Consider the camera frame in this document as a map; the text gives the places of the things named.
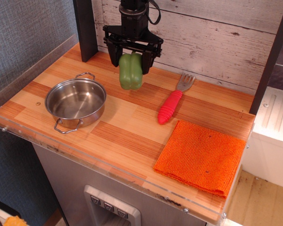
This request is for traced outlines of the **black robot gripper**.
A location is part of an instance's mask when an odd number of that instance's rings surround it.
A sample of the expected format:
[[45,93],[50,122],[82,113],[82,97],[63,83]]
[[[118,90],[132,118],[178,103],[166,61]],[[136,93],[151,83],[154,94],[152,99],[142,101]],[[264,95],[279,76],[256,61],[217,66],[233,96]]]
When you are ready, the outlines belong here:
[[163,39],[148,29],[149,10],[120,9],[121,25],[105,25],[104,42],[113,66],[118,67],[123,49],[142,53],[142,74],[149,73],[155,57],[161,56]]

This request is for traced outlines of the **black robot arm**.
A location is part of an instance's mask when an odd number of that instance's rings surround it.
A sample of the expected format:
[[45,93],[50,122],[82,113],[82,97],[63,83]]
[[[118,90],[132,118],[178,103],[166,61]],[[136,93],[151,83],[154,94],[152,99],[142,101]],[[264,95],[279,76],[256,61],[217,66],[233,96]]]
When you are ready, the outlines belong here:
[[142,54],[142,73],[147,74],[153,66],[154,59],[161,56],[161,45],[164,40],[148,29],[148,24],[157,25],[161,14],[153,22],[149,17],[149,4],[158,11],[159,6],[153,0],[122,0],[119,5],[121,25],[105,25],[104,43],[108,47],[111,63],[117,67],[123,49]]

